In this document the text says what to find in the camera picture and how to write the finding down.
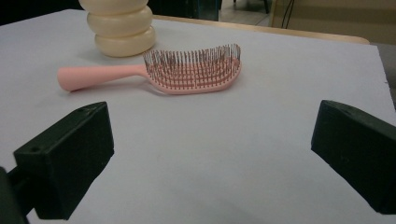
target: hairbrush handle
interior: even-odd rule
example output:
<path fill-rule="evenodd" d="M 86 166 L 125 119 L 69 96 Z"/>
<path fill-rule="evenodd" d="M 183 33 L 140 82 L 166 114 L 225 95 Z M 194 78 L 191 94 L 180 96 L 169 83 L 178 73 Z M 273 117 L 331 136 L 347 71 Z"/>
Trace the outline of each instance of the hairbrush handle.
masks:
<path fill-rule="evenodd" d="M 146 66 L 117 65 L 117 66 L 92 66 L 92 67 L 62 67 L 58 71 L 58 82 L 66 91 L 94 86 L 100 83 L 131 76 L 147 77 Z"/>

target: hairbrush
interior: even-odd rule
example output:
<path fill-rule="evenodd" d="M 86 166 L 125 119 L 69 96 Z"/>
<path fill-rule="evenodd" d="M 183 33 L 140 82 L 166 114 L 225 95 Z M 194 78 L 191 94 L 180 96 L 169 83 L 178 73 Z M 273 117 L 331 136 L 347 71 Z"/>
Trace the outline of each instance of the hairbrush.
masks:
<path fill-rule="evenodd" d="M 167 94 L 193 94 L 227 89 L 238 77 L 242 64 L 238 45 L 192 51 L 149 50 L 144 64 L 63 67 L 60 86 L 76 91 L 111 80 L 141 76 Z"/>

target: stacked plastic container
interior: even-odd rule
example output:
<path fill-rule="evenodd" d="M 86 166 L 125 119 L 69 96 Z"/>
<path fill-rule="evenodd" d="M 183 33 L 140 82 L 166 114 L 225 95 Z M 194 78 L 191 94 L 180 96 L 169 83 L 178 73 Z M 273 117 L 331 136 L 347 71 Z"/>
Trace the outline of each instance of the stacked plastic container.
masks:
<path fill-rule="evenodd" d="M 87 23 L 96 33 L 96 47 L 110 57 L 132 56 L 151 48 L 156 36 L 148 1 L 79 0 L 89 12 Z"/>

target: floor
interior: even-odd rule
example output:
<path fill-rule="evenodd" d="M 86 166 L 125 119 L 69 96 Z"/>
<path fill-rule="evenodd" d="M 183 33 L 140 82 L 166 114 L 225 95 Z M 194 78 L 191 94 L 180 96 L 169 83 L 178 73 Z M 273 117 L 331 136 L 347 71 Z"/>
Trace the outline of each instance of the floor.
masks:
<path fill-rule="evenodd" d="M 270 14 L 265 13 L 262 0 L 222 0 L 219 21 L 268 26 Z"/>

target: white table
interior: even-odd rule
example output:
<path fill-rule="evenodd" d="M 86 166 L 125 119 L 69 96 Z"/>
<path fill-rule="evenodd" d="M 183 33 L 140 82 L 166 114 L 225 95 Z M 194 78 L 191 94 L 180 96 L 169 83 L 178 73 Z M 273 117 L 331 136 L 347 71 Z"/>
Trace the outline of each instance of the white table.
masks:
<path fill-rule="evenodd" d="M 323 99 L 393 125 L 376 47 L 155 20 L 155 49 L 237 43 L 227 91 L 168 96 L 140 77 L 68 93 L 61 66 L 142 63 L 93 44 L 86 12 L 0 27 L 0 165 L 72 110 L 107 101 L 115 155 L 68 223 L 395 223 L 376 213 L 310 149 Z M 38 220 L 32 223 L 64 223 Z"/>

